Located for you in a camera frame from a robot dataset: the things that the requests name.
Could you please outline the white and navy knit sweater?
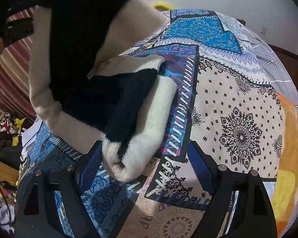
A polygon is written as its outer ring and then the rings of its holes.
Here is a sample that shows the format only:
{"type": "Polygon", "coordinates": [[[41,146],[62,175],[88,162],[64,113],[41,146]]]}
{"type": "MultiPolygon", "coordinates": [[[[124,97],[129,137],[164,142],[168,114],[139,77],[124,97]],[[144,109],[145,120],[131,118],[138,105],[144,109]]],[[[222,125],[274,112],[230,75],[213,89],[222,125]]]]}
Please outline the white and navy knit sweater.
{"type": "Polygon", "coordinates": [[[142,0],[45,0],[34,14],[29,97],[50,131],[82,154],[102,142],[107,173],[126,183],[161,145],[176,83],[164,58],[123,52],[165,16],[142,0]]]}

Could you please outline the orange yellow fleece blanket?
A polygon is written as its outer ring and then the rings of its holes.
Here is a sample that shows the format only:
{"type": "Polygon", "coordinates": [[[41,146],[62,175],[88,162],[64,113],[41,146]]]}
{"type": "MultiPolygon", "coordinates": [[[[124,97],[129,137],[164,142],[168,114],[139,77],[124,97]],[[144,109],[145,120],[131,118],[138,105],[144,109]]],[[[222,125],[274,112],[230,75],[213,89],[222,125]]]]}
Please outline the orange yellow fleece blanket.
{"type": "Polygon", "coordinates": [[[295,106],[277,95],[281,103],[284,121],[282,153],[279,161],[277,182],[271,203],[277,226],[277,237],[291,221],[298,200],[298,116],[295,106]]]}

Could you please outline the striped red beige curtain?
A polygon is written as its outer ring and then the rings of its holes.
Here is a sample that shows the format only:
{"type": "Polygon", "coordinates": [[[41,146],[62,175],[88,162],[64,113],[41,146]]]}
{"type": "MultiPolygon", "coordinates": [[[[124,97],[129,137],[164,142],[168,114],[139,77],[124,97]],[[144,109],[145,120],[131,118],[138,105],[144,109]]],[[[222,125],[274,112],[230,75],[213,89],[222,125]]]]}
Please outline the striped red beige curtain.
{"type": "Polygon", "coordinates": [[[32,36],[6,47],[0,56],[0,112],[8,112],[35,120],[29,100],[28,63],[32,36]]]}

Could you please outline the blue patchwork patterned bedspread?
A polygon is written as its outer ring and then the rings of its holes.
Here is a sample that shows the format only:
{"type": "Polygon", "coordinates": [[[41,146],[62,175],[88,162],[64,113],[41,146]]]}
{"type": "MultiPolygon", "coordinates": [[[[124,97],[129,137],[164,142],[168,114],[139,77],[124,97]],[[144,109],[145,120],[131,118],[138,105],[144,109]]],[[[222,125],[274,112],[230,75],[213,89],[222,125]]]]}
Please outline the blue patchwork patterned bedspread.
{"type": "MultiPolygon", "coordinates": [[[[122,183],[107,173],[102,160],[82,194],[100,237],[193,237],[211,196],[189,160],[191,141],[231,171],[255,170],[263,183],[276,179],[284,132],[281,104],[256,56],[243,54],[216,13],[163,12],[165,24],[123,52],[138,58],[162,56],[159,74],[170,77],[177,90],[161,145],[142,174],[122,183]]],[[[42,120],[27,155],[18,206],[37,170],[55,173],[82,155],[42,120]]],[[[75,237],[60,191],[54,191],[54,200],[63,231],[75,237]]]]}

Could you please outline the grey checked bed sheet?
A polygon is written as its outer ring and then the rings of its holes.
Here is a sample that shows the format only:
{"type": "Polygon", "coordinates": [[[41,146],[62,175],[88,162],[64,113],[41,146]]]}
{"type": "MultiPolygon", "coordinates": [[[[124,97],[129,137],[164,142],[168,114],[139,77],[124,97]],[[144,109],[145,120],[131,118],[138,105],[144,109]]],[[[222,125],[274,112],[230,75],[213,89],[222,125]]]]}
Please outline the grey checked bed sheet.
{"type": "Polygon", "coordinates": [[[298,114],[298,90],[277,53],[259,35],[237,19],[220,12],[216,14],[229,31],[236,36],[242,46],[243,54],[251,52],[256,56],[272,86],[295,106],[298,114]]]}

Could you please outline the yellow curved headboard tube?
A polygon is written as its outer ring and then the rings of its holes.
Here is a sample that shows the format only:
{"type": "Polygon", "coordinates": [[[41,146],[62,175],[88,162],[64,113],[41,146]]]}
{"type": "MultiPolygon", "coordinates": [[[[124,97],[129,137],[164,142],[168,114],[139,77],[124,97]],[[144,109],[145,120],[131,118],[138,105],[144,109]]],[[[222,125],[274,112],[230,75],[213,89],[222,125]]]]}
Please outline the yellow curved headboard tube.
{"type": "Polygon", "coordinates": [[[165,3],[165,2],[154,2],[154,3],[152,3],[152,7],[154,7],[155,9],[157,9],[159,11],[166,11],[166,10],[175,9],[175,7],[173,7],[170,4],[165,3]]]}

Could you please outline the white wall socket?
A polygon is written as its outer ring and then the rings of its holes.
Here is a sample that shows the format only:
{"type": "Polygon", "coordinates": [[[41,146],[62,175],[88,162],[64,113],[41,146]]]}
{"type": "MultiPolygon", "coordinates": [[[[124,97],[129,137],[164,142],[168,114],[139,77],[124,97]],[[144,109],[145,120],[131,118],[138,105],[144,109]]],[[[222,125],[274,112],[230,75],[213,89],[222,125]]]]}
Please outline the white wall socket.
{"type": "Polygon", "coordinates": [[[261,27],[260,32],[265,35],[266,34],[266,27],[261,27]]]}

